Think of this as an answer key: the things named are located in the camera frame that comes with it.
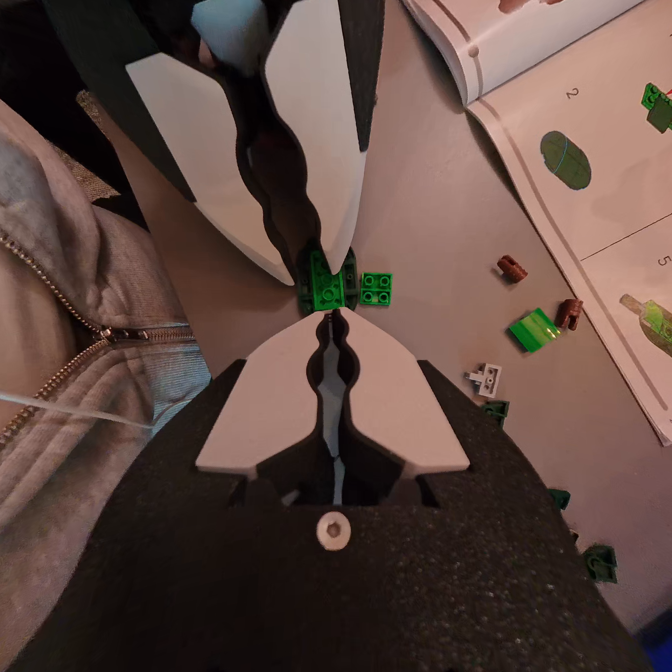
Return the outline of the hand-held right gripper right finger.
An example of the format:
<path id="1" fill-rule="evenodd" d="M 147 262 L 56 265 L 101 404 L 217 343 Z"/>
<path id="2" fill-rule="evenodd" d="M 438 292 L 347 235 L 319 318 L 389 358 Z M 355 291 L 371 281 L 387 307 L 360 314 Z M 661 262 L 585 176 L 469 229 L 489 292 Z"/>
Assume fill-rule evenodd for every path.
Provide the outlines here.
<path id="1" fill-rule="evenodd" d="M 466 470 L 466 456 L 415 356 L 348 308 L 333 315 L 345 384 L 339 455 L 356 478 Z"/>

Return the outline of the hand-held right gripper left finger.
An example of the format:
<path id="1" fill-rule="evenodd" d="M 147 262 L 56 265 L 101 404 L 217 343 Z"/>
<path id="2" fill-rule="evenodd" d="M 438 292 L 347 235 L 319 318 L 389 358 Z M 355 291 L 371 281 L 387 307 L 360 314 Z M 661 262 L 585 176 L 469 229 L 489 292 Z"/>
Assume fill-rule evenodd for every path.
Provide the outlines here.
<path id="1" fill-rule="evenodd" d="M 319 386 L 329 317 L 313 313 L 248 356 L 196 458 L 197 469 L 255 479 L 310 436 L 323 439 Z"/>

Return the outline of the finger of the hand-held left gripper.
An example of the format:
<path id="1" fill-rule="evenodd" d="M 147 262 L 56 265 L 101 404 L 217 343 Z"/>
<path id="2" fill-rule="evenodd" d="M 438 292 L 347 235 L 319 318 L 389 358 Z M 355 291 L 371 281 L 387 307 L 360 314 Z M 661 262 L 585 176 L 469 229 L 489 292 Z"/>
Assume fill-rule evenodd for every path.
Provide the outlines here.
<path id="1" fill-rule="evenodd" d="M 366 152 L 359 149 L 337 1 L 298 1 L 264 65 L 279 117 L 307 164 L 307 197 L 320 220 L 331 273 L 340 271 L 357 222 Z"/>
<path id="2" fill-rule="evenodd" d="M 238 131 L 222 85 L 164 53 L 125 70 L 195 199 L 236 248 L 287 286 L 295 284 L 265 228 L 263 205 L 240 173 Z"/>

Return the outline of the small light grey brick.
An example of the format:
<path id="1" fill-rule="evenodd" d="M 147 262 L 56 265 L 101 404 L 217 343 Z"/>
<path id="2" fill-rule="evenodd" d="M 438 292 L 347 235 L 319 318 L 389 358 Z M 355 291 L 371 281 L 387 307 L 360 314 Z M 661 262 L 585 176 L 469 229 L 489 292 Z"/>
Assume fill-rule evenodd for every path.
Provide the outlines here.
<path id="1" fill-rule="evenodd" d="M 464 377 L 473 384 L 477 395 L 494 399 L 497 396 L 502 372 L 503 368 L 500 365 L 483 364 L 477 371 L 465 372 Z"/>

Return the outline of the green brick assembly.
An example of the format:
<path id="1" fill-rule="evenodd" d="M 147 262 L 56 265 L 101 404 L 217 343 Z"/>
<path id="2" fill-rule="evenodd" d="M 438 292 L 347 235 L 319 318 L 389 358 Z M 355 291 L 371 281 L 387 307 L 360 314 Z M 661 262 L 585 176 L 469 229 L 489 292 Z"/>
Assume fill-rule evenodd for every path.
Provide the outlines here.
<path id="1" fill-rule="evenodd" d="M 356 256 L 349 248 L 341 270 L 333 275 L 315 240 L 309 240 L 297 259 L 298 304 L 305 315 L 315 311 L 348 307 L 359 300 Z"/>

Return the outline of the grey desk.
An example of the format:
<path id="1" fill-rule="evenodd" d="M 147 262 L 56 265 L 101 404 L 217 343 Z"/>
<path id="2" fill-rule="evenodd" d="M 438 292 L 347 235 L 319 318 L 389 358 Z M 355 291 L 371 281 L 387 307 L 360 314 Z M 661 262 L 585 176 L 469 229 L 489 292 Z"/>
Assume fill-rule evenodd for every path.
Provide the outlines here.
<path id="1" fill-rule="evenodd" d="M 552 486 L 572 493 L 579 547 L 616 549 L 617 584 L 602 588 L 637 630 L 671 606 L 671 447 L 651 422 L 591 322 L 537 354 L 505 328 L 570 294 L 534 230 L 498 151 L 461 111 L 438 51 L 400 1 L 384 4 L 378 106 L 365 164 L 354 251 L 358 268 L 391 270 L 391 308 L 363 308 L 468 396 L 459 375 L 503 365 L 505 431 Z M 142 154 L 94 96 L 155 236 L 210 373 L 299 318 L 294 288 L 225 240 Z M 497 261 L 527 271 L 517 284 Z"/>

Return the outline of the bright green square plate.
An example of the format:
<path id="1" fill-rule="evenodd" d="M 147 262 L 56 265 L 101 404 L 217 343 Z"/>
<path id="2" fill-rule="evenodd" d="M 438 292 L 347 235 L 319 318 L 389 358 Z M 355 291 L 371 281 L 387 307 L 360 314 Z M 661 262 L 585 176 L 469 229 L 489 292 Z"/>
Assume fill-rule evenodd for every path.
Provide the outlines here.
<path id="1" fill-rule="evenodd" d="M 392 295 L 392 273 L 363 272 L 360 282 L 361 305 L 389 306 Z"/>

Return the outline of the bright green slope brick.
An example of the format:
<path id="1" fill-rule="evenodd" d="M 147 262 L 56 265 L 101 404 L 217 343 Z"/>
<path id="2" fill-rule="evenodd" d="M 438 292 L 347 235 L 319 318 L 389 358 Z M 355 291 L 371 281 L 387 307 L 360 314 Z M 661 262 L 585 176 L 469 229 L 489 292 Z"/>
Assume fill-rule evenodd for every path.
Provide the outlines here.
<path id="1" fill-rule="evenodd" d="M 508 328 L 523 349 L 533 354 L 562 335 L 542 308 L 536 308 Z"/>

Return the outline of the grey zip hoodie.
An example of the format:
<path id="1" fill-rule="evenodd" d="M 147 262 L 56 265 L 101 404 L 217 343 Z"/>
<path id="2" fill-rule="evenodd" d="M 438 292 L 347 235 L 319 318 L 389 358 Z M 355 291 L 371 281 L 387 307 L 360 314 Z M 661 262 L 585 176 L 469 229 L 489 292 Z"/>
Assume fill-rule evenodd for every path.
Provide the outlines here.
<path id="1" fill-rule="evenodd" d="M 113 490 L 211 376 L 147 231 L 95 206 L 1 103 L 1 670 Z"/>

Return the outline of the open instruction booklet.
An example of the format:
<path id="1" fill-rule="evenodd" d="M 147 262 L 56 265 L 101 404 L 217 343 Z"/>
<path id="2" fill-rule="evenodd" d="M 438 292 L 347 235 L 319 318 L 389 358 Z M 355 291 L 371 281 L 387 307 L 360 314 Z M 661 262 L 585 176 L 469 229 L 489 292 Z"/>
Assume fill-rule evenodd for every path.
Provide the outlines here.
<path id="1" fill-rule="evenodd" d="M 671 445 L 671 2 L 404 5 Z"/>

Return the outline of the blue plastic panel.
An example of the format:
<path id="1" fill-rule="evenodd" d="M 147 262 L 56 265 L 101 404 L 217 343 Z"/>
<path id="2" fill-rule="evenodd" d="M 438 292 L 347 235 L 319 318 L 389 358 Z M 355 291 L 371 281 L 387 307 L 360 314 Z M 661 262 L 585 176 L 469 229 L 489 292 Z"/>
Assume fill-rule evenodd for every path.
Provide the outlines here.
<path id="1" fill-rule="evenodd" d="M 671 671 L 671 609 L 668 609 L 636 634 L 655 671 Z"/>

